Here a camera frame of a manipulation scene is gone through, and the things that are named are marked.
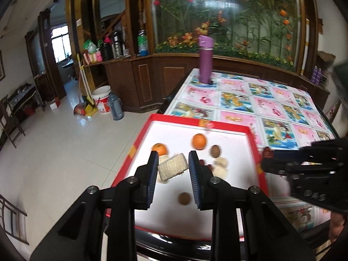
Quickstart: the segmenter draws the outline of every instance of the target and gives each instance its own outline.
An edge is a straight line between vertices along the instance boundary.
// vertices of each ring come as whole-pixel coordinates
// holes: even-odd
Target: person's hand
[[[338,213],[331,212],[330,231],[328,238],[334,242],[345,226],[346,218]]]

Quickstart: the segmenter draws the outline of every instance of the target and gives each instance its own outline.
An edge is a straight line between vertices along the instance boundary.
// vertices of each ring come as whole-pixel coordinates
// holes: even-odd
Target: gray thermos
[[[111,110],[112,117],[114,118],[114,120],[119,121],[119,120],[123,119],[125,114],[122,111],[121,99],[116,94],[110,92],[109,97],[107,98],[107,103],[110,106],[110,110]]]

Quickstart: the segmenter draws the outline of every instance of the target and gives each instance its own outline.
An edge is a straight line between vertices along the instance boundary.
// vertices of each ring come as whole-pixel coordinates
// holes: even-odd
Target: patterned tablecloth
[[[166,115],[248,126],[260,150],[298,149],[334,139],[310,95],[297,88],[214,71],[212,84],[198,81],[193,69],[167,108]],[[289,196],[286,177],[266,174],[269,196],[298,230],[330,219],[330,212]]]

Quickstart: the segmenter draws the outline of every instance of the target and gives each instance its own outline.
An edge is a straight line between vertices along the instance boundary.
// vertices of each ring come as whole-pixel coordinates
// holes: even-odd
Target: thermos flask
[[[213,46],[214,39],[200,35],[199,45],[199,82],[208,84],[213,72]]]

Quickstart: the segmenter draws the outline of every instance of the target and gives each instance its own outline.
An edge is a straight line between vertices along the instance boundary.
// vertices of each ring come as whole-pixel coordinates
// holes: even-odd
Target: white tile floor
[[[27,212],[22,223],[30,246],[13,240],[29,258],[41,239],[90,185],[109,187],[143,124],[153,112],[74,116],[72,83],[57,110],[38,111],[23,124],[27,136],[0,151],[0,193]]]

